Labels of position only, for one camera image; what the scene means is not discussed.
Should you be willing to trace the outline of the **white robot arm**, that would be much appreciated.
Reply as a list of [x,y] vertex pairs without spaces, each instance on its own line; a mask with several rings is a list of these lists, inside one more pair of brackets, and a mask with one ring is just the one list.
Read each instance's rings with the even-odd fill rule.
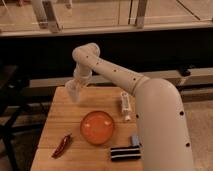
[[183,102],[172,83],[102,59],[95,43],[75,48],[72,56],[75,78],[96,72],[135,97],[143,171],[195,171]]

